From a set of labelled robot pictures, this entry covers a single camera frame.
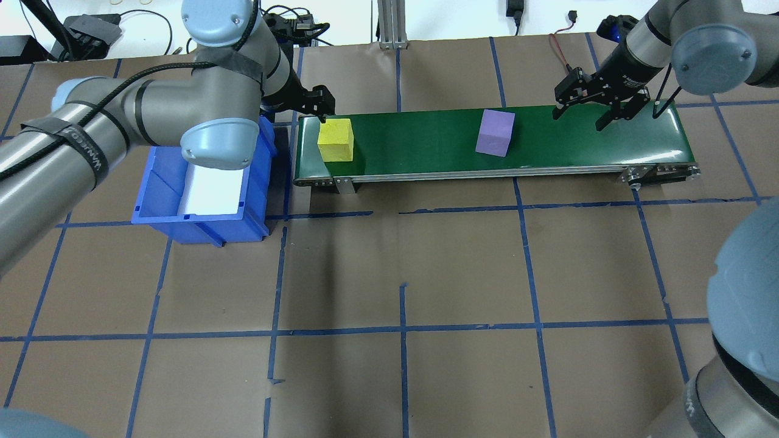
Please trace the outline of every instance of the blue bin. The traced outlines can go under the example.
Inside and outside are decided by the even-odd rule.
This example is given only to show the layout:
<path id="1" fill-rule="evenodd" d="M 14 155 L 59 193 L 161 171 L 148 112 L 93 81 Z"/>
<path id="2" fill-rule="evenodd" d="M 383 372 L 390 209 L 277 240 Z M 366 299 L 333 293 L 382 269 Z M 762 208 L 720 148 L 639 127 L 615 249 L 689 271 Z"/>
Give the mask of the blue bin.
<path id="1" fill-rule="evenodd" d="M 259 242 L 270 232 L 265 209 L 270 161 L 277 154 L 273 125 L 259 120 L 259 137 L 252 163 L 244 169 L 236 214 L 178 214 L 189 162 L 179 147 L 152 147 L 143 173 L 133 224 L 145 224 L 178 243 Z"/>

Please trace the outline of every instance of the black box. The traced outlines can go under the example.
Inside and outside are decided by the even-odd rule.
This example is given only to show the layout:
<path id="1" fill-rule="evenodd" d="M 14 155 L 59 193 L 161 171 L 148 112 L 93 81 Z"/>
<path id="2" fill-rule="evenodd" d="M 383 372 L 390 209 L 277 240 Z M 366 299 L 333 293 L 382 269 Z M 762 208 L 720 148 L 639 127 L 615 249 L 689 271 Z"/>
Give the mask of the black box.
<path id="1" fill-rule="evenodd" d="M 47 57 L 46 49 L 30 35 L 0 37 L 0 65 L 32 64 Z"/>

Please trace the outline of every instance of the power adapter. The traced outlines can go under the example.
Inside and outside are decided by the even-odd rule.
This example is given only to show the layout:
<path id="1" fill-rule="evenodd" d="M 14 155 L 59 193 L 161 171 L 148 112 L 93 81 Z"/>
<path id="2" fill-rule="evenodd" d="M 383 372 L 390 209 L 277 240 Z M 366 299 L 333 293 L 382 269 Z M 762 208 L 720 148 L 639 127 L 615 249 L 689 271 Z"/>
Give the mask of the power adapter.
<path id="1" fill-rule="evenodd" d="M 525 12 L 525 0 L 506 0 L 506 16 L 514 18 L 517 27 L 522 21 L 522 14 Z"/>

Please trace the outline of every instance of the purple cube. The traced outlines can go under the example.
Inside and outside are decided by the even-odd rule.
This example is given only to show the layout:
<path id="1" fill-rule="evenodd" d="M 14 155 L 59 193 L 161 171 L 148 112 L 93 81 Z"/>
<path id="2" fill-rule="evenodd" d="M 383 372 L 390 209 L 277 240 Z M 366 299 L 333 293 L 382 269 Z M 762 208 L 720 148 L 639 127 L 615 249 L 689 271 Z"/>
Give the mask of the purple cube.
<path id="1" fill-rule="evenodd" d="M 511 132 L 514 130 L 514 113 L 485 110 L 481 116 L 476 152 L 505 157 L 509 151 Z"/>

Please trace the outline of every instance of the green conveyor belt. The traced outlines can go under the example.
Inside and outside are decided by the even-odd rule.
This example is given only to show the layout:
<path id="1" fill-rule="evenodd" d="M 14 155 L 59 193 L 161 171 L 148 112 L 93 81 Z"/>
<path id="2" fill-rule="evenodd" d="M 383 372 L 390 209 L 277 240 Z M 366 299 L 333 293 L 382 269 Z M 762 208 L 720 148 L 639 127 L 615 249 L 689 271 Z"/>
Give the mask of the green conveyor belt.
<path id="1" fill-rule="evenodd" d="M 354 130 L 354 161 L 323 163 L 319 120 L 302 118 L 295 183 L 354 182 L 621 171 L 631 164 L 693 163 L 673 105 L 658 119 L 647 105 L 632 121 L 594 128 L 606 108 L 584 104 L 552 120 L 552 106 L 495 108 L 516 114 L 505 158 L 475 152 L 481 109 L 338 115 Z"/>

